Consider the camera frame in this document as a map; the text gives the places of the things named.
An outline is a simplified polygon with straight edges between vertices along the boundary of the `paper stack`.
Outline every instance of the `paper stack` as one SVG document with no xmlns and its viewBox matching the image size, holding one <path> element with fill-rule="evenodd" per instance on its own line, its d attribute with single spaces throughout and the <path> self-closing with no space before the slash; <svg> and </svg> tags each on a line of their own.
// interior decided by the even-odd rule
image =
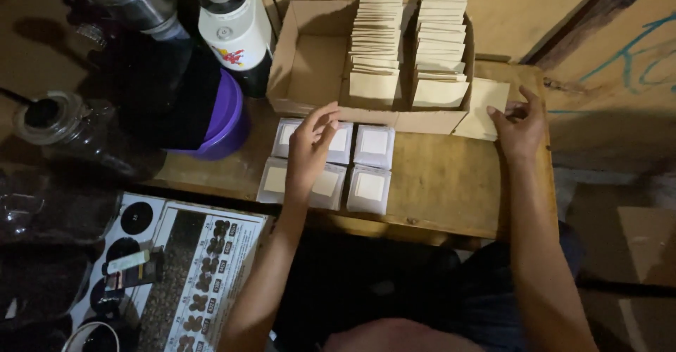
<svg viewBox="0 0 676 352">
<path fill-rule="evenodd" d="M 458 108 L 469 82 L 464 74 L 467 0 L 421 0 L 417 25 L 413 106 Z"/>
<path fill-rule="evenodd" d="M 399 81 L 403 0 L 359 0 L 350 61 L 350 96 L 391 104 Z"/>
<path fill-rule="evenodd" d="M 474 78 L 472 98 L 469 101 L 469 113 L 453 131 L 455 136 L 476 138 L 478 140 L 495 141 L 497 131 L 486 106 L 495 107 L 504 112 L 509 96 L 509 83 L 498 83 L 494 80 Z"/>
</svg>

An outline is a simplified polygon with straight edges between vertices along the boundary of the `person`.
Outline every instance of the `person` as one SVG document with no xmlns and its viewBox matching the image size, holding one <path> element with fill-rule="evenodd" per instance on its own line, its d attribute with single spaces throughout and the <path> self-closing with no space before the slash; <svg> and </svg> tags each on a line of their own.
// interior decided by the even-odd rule
<svg viewBox="0 0 676 352">
<path fill-rule="evenodd" d="M 579 242 L 561 224 L 551 226 L 536 177 L 544 107 L 533 92 L 519 90 L 527 102 L 508 102 L 504 113 L 487 107 L 509 171 L 511 245 L 489 244 L 448 279 L 436 280 L 438 289 L 409 296 L 418 298 L 409 307 L 424 311 L 336 330 L 342 332 L 325 340 L 322 351 L 597 351 L 574 281 Z M 332 102 L 293 133 L 281 214 L 224 324 L 219 352 L 265 349 L 338 116 Z"/>
</svg>

